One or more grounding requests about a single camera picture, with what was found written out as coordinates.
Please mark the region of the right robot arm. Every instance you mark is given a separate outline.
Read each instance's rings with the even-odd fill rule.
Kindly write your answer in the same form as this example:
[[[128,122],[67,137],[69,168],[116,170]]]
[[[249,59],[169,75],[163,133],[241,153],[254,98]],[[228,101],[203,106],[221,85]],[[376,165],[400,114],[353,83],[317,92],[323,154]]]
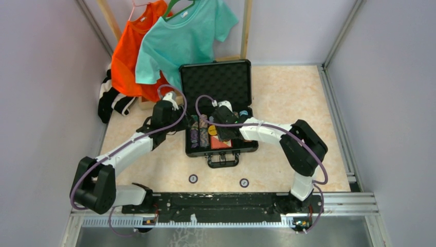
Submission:
[[[295,171],[290,189],[290,207],[303,212],[310,204],[314,190],[314,174],[328,152],[325,142],[304,120],[293,124],[273,124],[252,116],[235,116],[227,106],[217,107],[212,113],[218,137],[222,140],[242,139],[257,141],[282,148]]]

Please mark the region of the red playing card box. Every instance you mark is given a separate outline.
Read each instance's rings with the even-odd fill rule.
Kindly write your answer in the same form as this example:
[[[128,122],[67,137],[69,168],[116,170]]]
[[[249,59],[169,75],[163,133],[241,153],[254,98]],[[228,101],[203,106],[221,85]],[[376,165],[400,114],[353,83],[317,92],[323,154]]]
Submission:
[[[221,141],[219,140],[219,137],[216,136],[211,136],[210,139],[210,146],[211,149],[227,149],[227,148],[231,148],[232,147],[232,142],[231,140],[229,141]]]

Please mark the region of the yellow round button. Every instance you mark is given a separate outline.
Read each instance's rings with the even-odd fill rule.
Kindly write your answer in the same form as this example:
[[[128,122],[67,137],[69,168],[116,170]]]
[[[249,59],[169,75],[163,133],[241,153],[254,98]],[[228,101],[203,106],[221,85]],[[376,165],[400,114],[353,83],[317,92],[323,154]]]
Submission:
[[[216,136],[216,135],[217,135],[217,129],[216,129],[216,126],[215,126],[215,125],[210,125],[210,126],[208,127],[208,134],[209,134],[210,136]]]

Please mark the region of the black poker set case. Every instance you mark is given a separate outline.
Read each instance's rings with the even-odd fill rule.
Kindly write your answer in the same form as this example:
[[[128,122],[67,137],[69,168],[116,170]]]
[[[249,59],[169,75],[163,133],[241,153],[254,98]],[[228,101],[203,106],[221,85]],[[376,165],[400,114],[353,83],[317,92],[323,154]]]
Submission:
[[[186,130],[185,153],[189,157],[203,156],[210,168],[234,167],[240,154],[255,152],[257,141],[243,140],[235,128],[224,128],[231,139],[223,141],[213,124],[220,102],[230,103],[234,117],[252,116],[251,62],[248,59],[184,64],[178,69],[187,113],[196,127]]]

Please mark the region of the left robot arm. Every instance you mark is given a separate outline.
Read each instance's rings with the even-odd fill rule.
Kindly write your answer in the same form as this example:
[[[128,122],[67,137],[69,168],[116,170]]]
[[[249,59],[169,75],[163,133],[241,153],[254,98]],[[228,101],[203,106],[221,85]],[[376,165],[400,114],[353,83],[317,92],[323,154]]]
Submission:
[[[113,207],[128,205],[142,213],[150,212],[154,199],[148,194],[152,190],[138,183],[117,185],[116,178],[138,158],[155,150],[169,132],[186,128],[186,111],[186,104],[160,100],[154,105],[152,116],[127,141],[96,158],[82,158],[69,195],[72,207],[101,215]]]

